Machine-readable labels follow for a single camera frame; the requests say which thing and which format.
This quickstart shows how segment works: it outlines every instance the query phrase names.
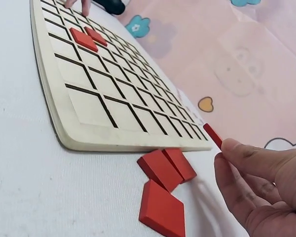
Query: red tile on board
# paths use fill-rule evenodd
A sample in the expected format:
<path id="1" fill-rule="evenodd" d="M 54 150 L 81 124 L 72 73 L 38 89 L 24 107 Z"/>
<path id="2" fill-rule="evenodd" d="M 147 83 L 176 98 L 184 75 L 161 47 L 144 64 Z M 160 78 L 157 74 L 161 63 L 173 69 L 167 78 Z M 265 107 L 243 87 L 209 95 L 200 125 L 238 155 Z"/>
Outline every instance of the red tile on board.
<path id="1" fill-rule="evenodd" d="M 96 31 L 94 31 L 93 29 L 89 28 L 89 27 L 84 27 L 85 31 L 87 32 L 87 34 L 96 42 L 103 44 L 104 46 L 108 46 L 108 43 L 106 42 L 106 40 Z"/>
<path id="2" fill-rule="evenodd" d="M 90 36 L 86 35 L 83 32 L 76 30 L 75 28 L 70 28 L 70 32 L 71 32 L 76 43 L 78 43 L 88 49 L 91 49 L 95 52 L 98 52 L 98 48 Z"/>

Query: red wooden block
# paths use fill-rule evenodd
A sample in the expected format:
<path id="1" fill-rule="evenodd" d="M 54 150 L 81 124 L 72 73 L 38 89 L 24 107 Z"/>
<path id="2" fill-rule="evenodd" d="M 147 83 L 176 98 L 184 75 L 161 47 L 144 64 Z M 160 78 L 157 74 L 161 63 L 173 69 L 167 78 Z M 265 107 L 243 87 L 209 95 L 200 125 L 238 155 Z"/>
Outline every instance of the red wooden block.
<path id="1" fill-rule="evenodd" d="M 164 149 L 163 154 L 182 176 L 185 183 L 196 177 L 196 173 L 180 149 Z"/>
<path id="2" fill-rule="evenodd" d="M 95 52 L 98 52 L 98 48 L 90 36 L 76 30 L 75 28 L 70 28 L 70 32 L 73 35 L 73 38 L 76 43 L 78 43 L 88 49 L 91 49 Z"/>
<path id="3" fill-rule="evenodd" d="M 169 192 L 172 192 L 183 181 L 180 174 L 160 150 L 140 157 L 137 163 L 149 179 Z"/>
<path id="4" fill-rule="evenodd" d="M 215 142 L 215 144 L 222 149 L 222 139 L 217 135 L 217 133 L 209 126 L 208 123 L 203 125 L 204 130 L 208 133 L 211 139 Z"/>
<path id="5" fill-rule="evenodd" d="M 166 237 L 185 237 L 184 205 L 153 180 L 144 185 L 139 221 Z"/>
<path id="6" fill-rule="evenodd" d="M 95 40 L 100 44 L 103 44 L 104 46 L 108 46 L 108 43 L 106 42 L 106 40 L 103 39 L 103 37 L 98 32 L 94 31 L 89 27 L 84 27 L 84 29 L 93 40 Z"/>

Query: white tablecloth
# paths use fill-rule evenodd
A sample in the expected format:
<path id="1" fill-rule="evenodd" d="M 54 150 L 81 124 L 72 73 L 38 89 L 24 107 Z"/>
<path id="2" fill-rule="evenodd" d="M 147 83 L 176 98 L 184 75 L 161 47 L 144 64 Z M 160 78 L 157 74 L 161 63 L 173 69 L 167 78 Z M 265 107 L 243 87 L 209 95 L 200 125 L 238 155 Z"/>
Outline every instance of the white tablecloth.
<path id="1" fill-rule="evenodd" d="M 138 45 L 98 7 L 90 15 Z M 216 186 L 217 152 L 186 153 L 198 176 L 173 194 L 185 204 L 187 237 L 246 236 Z M 159 236 L 138 221 L 148 180 L 140 156 L 60 146 L 39 84 L 29 1 L 0 1 L 0 237 Z"/>

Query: light wooden board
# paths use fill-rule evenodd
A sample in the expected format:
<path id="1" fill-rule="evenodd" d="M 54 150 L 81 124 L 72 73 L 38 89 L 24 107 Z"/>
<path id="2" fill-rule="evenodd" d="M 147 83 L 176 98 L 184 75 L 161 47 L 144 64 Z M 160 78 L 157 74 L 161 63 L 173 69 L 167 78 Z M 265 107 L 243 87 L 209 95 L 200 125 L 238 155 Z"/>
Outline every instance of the light wooden board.
<path id="1" fill-rule="evenodd" d="M 79 151 L 151 151 L 211 145 L 139 50 L 55 0 L 31 0 L 37 65 L 60 142 Z M 98 53 L 77 45 L 71 27 L 108 42 Z"/>

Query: hand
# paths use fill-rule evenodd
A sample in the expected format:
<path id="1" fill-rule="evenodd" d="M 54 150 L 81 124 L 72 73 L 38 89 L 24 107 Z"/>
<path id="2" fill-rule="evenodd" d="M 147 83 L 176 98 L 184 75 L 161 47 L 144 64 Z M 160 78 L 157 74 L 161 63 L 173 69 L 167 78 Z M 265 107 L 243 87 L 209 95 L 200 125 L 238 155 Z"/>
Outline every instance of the hand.
<path id="1" fill-rule="evenodd" d="M 214 164 L 226 205 L 250 236 L 296 237 L 296 149 L 271 151 L 226 139 Z"/>
<path id="2" fill-rule="evenodd" d="M 65 8 L 70 8 L 77 0 L 66 0 Z M 82 3 L 82 15 L 88 16 L 90 7 L 91 7 L 91 0 L 81 0 Z"/>

